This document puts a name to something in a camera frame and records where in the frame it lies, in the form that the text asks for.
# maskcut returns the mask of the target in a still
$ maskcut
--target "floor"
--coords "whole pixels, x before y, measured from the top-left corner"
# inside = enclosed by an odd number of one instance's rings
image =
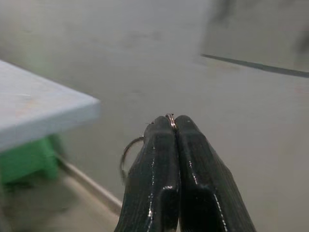
[[[8,191],[4,213],[13,232],[112,232],[118,221],[64,172],[56,181],[28,178]]]

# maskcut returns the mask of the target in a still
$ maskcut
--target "green stool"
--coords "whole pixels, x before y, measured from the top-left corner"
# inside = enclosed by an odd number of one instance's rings
[[[14,182],[31,173],[43,171],[49,179],[57,177],[56,154],[48,138],[0,153],[0,182]]]

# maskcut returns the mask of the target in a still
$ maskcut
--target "white wall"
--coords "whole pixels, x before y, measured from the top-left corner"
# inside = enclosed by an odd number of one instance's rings
[[[283,216],[293,231],[306,224],[309,80],[201,59],[208,5],[0,0],[0,58],[101,99],[98,122],[62,137],[68,159],[119,199],[123,148],[155,117],[186,114],[230,167],[258,231],[278,231]]]

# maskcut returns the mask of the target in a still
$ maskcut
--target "table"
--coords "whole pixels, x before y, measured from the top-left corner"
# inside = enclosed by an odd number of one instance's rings
[[[99,100],[0,60],[0,152],[99,116]]]

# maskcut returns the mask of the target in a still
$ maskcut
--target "key ring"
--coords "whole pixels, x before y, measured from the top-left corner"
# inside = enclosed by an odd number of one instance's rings
[[[175,120],[174,120],[174,114],[166,114],[165,117],[168,118],[170,126],[173,128],[173,130],[176,130],[176,124],[175,124]],[[133,139],[124,149],[124,153],[121,156],[120,159],[120,163],[119,163],[119,170],[120,170],[120,176],[122,178],[123,183],[126,183],[126,177],[127,177],[127,173],[124,170],[124,165],[125,165],[125,161],[126,161],[126,156],[128,151],[131,149],[131,147],[135,144],[138,143],[140,141],[144,140],[144,136],[140,136],[136,139]]]

